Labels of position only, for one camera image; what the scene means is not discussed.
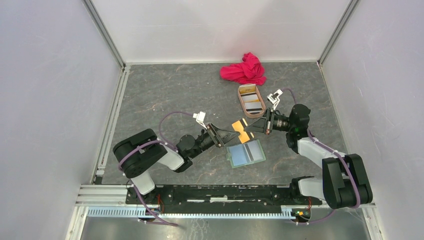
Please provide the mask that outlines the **yellow credit card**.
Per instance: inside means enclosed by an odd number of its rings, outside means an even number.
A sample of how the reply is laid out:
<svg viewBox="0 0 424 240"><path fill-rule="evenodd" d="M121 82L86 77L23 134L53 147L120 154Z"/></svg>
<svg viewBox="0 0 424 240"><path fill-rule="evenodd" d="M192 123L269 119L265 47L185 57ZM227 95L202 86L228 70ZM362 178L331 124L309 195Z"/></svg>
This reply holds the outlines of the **yellow credit card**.
<svg viewBox="0 0 424 240"><path fill-rule="evenodd" d="M247 126L248 125L245 118L241 118L231 124L233 130L239 133L238 139L241 144L247 143L255 138L252 132L245 131L245 127Z"/></svg>

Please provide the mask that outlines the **white striped credit card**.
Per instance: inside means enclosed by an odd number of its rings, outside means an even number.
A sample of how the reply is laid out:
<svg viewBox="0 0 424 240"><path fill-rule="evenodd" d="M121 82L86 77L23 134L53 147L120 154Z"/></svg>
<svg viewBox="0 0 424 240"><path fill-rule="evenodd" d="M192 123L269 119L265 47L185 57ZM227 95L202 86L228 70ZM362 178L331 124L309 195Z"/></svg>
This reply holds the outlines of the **white striped credit card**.
<svg viewBox="0 0 424 240"><path fill-rule="evenodd" d="M266 160L262 145L259 140L249 141L243 144L246 163L253 164Z"/></svg>

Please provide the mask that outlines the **green card holder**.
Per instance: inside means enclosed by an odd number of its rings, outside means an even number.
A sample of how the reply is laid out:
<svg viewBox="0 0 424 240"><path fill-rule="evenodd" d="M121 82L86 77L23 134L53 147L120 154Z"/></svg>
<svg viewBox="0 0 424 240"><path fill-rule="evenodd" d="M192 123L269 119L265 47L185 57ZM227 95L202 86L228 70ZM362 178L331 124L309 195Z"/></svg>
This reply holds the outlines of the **green card holder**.
<svg viewBox="0 0 424 240"><path fill-rule="evenodd" d="M226 150L226 160L230 162L233 169L266 160L265 153L259 140L228 146Z"/></svg>

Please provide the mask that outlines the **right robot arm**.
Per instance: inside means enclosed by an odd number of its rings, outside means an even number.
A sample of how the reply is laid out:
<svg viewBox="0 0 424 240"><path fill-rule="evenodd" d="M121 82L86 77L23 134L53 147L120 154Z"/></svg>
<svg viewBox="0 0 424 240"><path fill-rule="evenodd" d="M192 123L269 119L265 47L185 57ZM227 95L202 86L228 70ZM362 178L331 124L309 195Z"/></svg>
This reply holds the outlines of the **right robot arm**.
<svg viewBox="0 0 424 240"><path fill-rule="evenodd" d="M345 154L318 140L309 130L311 110L295 104L289 116L267 108L262 117L244 128L245 132L269 135L285 132L287 146L321 169L321 177L303 176L292 180L289 199L302 204L309 197L325 201L331 209L357 208L373 201L373 191L363 163L356 153Z"/></svg>

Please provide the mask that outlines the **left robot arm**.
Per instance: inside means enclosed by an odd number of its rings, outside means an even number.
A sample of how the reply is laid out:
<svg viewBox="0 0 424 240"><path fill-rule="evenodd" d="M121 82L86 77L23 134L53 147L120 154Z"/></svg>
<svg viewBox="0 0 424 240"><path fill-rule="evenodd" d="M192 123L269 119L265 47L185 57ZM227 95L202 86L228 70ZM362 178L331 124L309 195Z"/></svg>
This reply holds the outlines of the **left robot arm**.
<svg viewBox="0 0 424 240"><path fill-rule="evenodd" d="M118 169L138 190L138 197L145 204L157 198L156 185L148 169L160 163L181 173L192 166L196 158L211 147L223 147L240 135L234 130L221 129L212 123L206 125L197 137L186 134L173 148L148 128L117 143L112 152L118 161Z"/></svg>

